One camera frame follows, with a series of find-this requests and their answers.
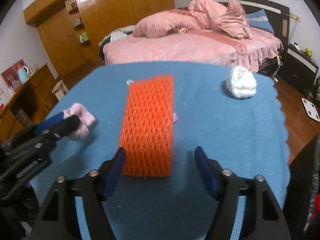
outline blue pillow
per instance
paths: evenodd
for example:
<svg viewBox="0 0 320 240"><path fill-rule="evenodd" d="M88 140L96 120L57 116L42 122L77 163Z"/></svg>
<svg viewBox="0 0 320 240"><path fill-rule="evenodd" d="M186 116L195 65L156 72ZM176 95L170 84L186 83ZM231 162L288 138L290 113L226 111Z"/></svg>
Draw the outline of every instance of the blue pillow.
<svg viewBox="0 0 320 240"><path fill-rule="evenodd" d="M249 21L250 27L262 29L273 34L275 33L264 9L255 13L247 14L247 19Z"/></svg>

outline orange textured block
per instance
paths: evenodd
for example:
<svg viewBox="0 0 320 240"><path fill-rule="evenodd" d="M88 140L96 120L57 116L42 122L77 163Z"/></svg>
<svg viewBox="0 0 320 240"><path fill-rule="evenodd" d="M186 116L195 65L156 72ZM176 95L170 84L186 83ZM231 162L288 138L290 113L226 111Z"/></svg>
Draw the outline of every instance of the orange textured block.
<svg viewBox="0 0 320 240"><path fill-rule="evenodd" d="M130 85L119 137L119 146L126 151L122 174L170 175L172 116L173 76L157 76Z"/></svg>

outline light blue kettle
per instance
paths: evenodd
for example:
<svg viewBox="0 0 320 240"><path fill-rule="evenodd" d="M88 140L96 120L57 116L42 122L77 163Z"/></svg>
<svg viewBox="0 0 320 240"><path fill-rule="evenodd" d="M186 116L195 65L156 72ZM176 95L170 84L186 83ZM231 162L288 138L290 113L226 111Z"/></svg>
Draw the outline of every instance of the light blue kettle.
<svg viewBox="0 0 320 240"><path fill-rule="evenodd" d="M29 69L26 66L22 66L19 64L17 66L18 69L18 76L22 84L24 84L29 79Z"/></svg>

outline nightstand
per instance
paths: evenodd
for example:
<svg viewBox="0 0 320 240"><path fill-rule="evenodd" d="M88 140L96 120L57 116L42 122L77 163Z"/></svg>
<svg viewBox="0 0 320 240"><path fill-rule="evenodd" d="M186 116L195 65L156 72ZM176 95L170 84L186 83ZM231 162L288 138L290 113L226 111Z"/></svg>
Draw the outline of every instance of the nightstand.
<svg viewBox="0 0 320 240"><path fill-rule="evenodd" d="M318 70L319 67L313 59L299 52L294 46L288 46L281 76L305 98L311 92Z"/></svg>

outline headboard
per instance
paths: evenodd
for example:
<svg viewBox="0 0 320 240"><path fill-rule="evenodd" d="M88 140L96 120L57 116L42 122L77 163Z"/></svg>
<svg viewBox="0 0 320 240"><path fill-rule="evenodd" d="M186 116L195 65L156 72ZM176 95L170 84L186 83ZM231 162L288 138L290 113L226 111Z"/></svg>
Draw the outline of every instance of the headboard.
<svg viewBox="0 0 320 240"><path fill-rule="evenodd" d="M227 5L229 0L215 0ZM275 31L275 36L282 41L284 46L283 56L287 53L289 43L290 9L284 5L268 0L238 0L243 6L246 14L254 13L264 9L270 24Z"/></svg>

